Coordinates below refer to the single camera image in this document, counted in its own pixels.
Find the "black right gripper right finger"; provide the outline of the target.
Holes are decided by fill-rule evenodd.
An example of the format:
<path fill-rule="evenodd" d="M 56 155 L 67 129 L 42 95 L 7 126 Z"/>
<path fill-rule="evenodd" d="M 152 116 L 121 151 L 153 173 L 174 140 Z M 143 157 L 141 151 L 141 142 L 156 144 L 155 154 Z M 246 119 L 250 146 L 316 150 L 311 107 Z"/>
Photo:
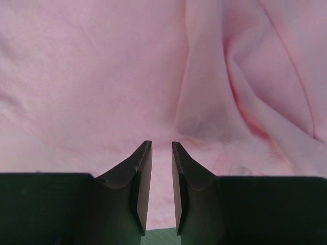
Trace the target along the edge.
<path fill-rule="evenodd" d="M 326 179 L 216 176 L 172 144 L 182 244 L 326 244 Z"/>

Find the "pink t shirt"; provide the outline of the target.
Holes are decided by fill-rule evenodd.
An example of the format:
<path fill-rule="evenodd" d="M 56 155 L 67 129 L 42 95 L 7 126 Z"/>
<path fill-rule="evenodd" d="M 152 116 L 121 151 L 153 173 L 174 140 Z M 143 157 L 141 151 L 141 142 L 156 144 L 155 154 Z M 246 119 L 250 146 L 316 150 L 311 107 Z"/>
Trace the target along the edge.
<path fill-rule="evenodd" d="M 217 175 L 326 176 L 326 1 L 1 1 L 1 171 L 97 176 L 153 142 Z"/>

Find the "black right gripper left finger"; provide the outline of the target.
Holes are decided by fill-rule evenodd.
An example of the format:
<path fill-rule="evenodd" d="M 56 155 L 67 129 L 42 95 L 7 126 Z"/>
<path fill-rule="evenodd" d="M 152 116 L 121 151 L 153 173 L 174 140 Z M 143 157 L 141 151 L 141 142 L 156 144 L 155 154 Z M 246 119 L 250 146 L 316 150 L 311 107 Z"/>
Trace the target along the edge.
<path fill-rule="evenodd" d="M 152 142 L 98 177 L 1 174 L 1 244 L 140 244 Z"/>

